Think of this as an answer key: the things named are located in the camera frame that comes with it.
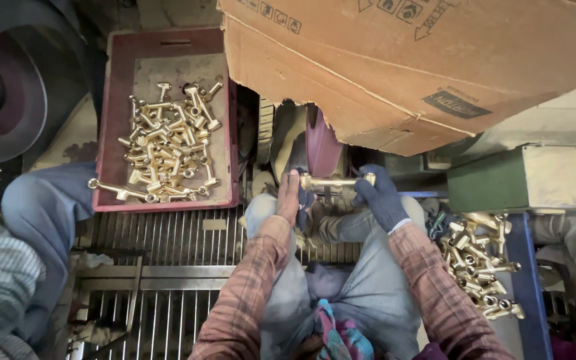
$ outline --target worker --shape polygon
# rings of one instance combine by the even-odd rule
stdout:
[[[190,359],[512,359],[484,315],[446,271],[425,232],[420,205],[402,199],[383,167],[366,165],[354,204],[368,210],[324,217],[322,241],[363,241],[339,292],[311,303],[292,230],[300,208],[296,170],[277,198],[246,210],[246,254],[221,289]],[[421,319],[430,343],[419,351]]]
[[[0,359],[49,354],[63,330],[50,320],[67,280],[75,223],[93,214],[86,185],[93,177],[94,163],[62,165],[21,175],[3,198],[0,192]]]

